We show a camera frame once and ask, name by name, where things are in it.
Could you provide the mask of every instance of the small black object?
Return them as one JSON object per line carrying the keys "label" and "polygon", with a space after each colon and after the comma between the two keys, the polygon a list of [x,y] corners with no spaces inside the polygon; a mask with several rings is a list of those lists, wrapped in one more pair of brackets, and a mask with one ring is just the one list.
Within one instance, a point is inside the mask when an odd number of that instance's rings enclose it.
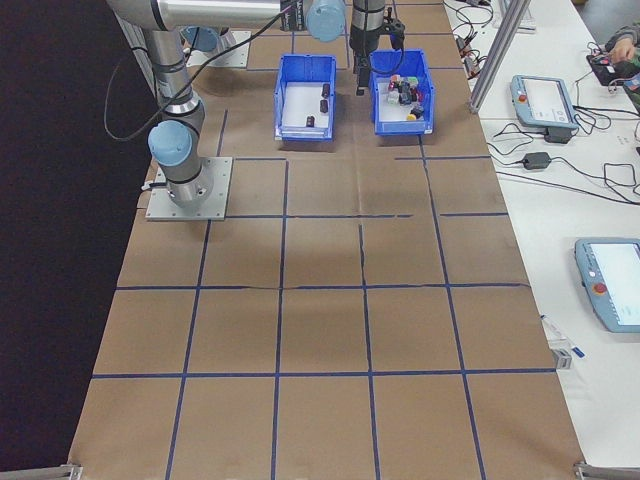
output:
{"label": "small black object", "polygon": [[595,57],[593,55],[587,55],[587,62],[589,62],[589,66],[591,67],[591,70],[593,70],[593,74],[600,82],[600,85],[606,87],[614,80],[622,78],[620,72],[617,71],[613,65],[611,65],[610,63],[606,65],[600,64],[594,59]]}
{"label": "small black object", "polygon": [[420,118],[424,114],[424,108],[422,108],[422,105],[416,105],[411,109],[411,114],[415,115],[416,118]]}
{"label": "small black object", "polygon": [[527,153],[522,159],[522,165],[527,170],[544,170],[551,163],[547,152]]}
{"label": "small black object", "polygon": [[411,105],[411,92],[403,91],[400,94],[400,105]]}

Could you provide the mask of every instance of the white table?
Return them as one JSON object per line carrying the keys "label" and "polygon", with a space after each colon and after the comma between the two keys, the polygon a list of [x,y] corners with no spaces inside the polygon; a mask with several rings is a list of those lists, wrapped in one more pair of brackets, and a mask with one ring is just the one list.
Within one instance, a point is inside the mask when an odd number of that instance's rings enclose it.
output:
{"label": "white table", "polygon": [[[574,81],[589,71],[584,57],[593,38],[571,2],[532,0],[529,8],[537,32],[516,35],[480,109],[485,136],[492,143],[496,143],[493,135],[516,118],[508,89],[514,75],[562,78],[575,103]],[[452,26],[458,25],[459,19],[447,10]],[[487,18],[485,12],[474,10],[464,12],[471,20]],[[464,30],[460,28],[459,33],[465,34]],[[497,30],[492,24],[479,30],[471,45],[485,55]],[[622,90],[609,94],[593,75],[580,82],[580,104],[633,110]],[[605,132],[580,133],[567,145],[535,139],[512,155],[498,157],[508,163],[521,160],[527,152],[544,151],[592,174],[601,175],[604,162],[632,163],[640,174],[640,156],[635,150],[640,142],[634,138],[638,120],[629,115],[611,116],[620,120]],[[507,151],[516,143],[514,139],[497,144]],[[535,173],[520,166],[495,166],[497,171],[613,196],[601,183],[562,162],[554,161]],[[629,172],[620,173],[629,178]],[[558,372],[585,460],[599,467],[640,467],[640,334],[614,334],[604,328],[592,312],[573,258],[573,245],[581,237],[640,237],[640,207],[502,175],[499,180],[540,313],[586,353],[582,359],[573,356],[571,369]]]}

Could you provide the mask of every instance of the blue plastic bin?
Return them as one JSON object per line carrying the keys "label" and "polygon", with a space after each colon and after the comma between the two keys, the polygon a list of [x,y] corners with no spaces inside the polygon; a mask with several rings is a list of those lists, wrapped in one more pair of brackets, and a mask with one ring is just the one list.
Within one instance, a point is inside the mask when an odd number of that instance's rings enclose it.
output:
{"label": "blue plastic bin", "polygon": [[[328,83],[330,88],[329,96],[326,98],[329,111],[321,113],[322,85],[325,83]],[[276,140],[333,140],[335,86],[335,56],[283,55],[274,92]],[[315,118],[315,126],[307,127],[306,119],[311,115]]]}
{"label": "blue plastic bin", "polygon": [[[371,53],[371,65],[380,72],[390,72],[400,61],[400,51],[377,50]],[[397,105],[381,105],[386,103],[387,85],[392,73],[376,73],[371,71],[369,79],[369,91],[371,92],[371,120],[375,124],[376,135],[422,135],[433,133],[433,118],[436,99],[436,90],[429,74],[429,65],[424,52],[419,49],[405,50],[400,67],[393,74],[401,77],[416,77],[418,90],[422,92],[422,107],[424,115],[418,120],[393,120],[385,119],[382,109],[398,108]],[[378,83],[385,83],[384,90]]]}

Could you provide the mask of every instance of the brown cardboard surface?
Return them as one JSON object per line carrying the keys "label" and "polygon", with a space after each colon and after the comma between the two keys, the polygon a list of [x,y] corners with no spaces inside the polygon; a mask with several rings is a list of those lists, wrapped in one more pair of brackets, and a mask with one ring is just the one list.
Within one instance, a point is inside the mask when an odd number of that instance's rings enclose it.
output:
{"label": "brown cardboard surface", "polygon": [[280,56],[283,53],[292,52],[293,36],[290,34],[258,37],[249,45],[247,68],[251,70],[277,69]]}
{"label": "brown cardboard surface", "polygon": [[566,466],[583,457],[556,375],[472,376],[469,384],[487,478],[569,478]]}
{"label": "brown cardboard surface", "polygon": [[451,33],[451,25],[442,5],[437,3],[425,5],[396,6],[398,18],[402,20],[407,32],[411,33]]}
{"label": "brown cardboard surface", "polygon": [[268,372],[276,361],[278,292],[200,292],[190,372]]}
{"label": "brown cardboard surface", "polygon": [[481,478],[459,377],[384,377],[375,393],[382,478]]}
{"label": "brown cardboard surface", "polygon": [[362,292],[287,291],[282,308],[283,372],[367,369]]}
{"label": "brown cardboard surface", "polygon": [[368,307],[374,370],[460,367],[446,289],[370,290]]}
{"label": "brown cardboard surface", "polygon": [[430,215],[363,220],[367,284],[442,283],[442,265]]}
{"label": "brown cardboard surface", "polygon": [[418,214],[429,209],[429,191],[422,160],[357,162],[360,212],[369,215]]}
{"label": "brown cardboard surface", "polygon": [[162,479],[180,380],[92,380],[69,462],[82,478]]}
{"label": "brown cardboard surface", "polygon": [[278,287],[282,220],[230,218],[212,227],[204,285]]}
{"label": "brown cardboard surface", "polygon": [[278,215],[284,201],[284,161],[237,160],[227,215]]}
{"label": "brown cardboard surface", "polygon": [[196,80],[200,153],[235,157],[228,217],[139,210],[71,453],[87,478],[573,478],[580,451],[444,7],[396,4],[433,67],[432,135],[375,136],[345,69],[332,142],[273,139],[280,55],[344,68],[344,37],[272,30],[248,70]]}
{"label": "brown cardboard surface", "polygon": [[345,48],[346,36],[341,36],[333,42],[323,44],[314,39],[311,35],[296,34],[293,40],[293,53],[310,53],[312,55],[335,55],[336,66],[341,69],[348,69],[352,66],[352,60],[347,56]]}
{"label": "brown cardboard surface", "polygon": [[425,156],[487,155],[480,119],[467,106],[471,92],[464,70],[432,70],[431,79],[436,87],[437,107],[434,133],[423,139]]}
{"label": "brown cardboard surface", "polygon": [[430,68],[462,68],[462,60],[450,32],[442,35],[407,35],[404,44],[405,48],[424,51]]}
{"label": "brown cardboard surface", "polygon": [[182,370],[194,296],[178,290],[116,292],[94,373]]}
{"label": "brown cardboard surface", "polygon": [[528,284],[509,217],[441,216],[440,226],[452,283]]}
{"label": "brown cardboard surface", "polygon": [[206,224],[147,222],[144,216],[136,212],[118,285],[194,285]]}
{"label": "brown cardboard surface", "polygon": [[273,382],[189,379],[171,478],[268,478]]}
{"label": "brown cardboard surface", "polygon": [[357,220],[290,219],[285,245],[285,287],[360,285]]}
{"label": "brown cardboard surface", "polygon": [[285,378],[277,478],[375,478],[365,378]]}
{"label": "brown cardboard surface", "polygon": [[489,158],[429,162],[431,191],[440,213],[499,213],[507,207]]}
{"label": "brown cardboard surface", "polygon": [[289,168],[290,215],[354,215],[358,210],[357,172],[341,159],[298,159]]}
{"label": "brown cardboard surface", "polygon": [[553,367],[528,287],[455,288],[453,300],[467,368]]}

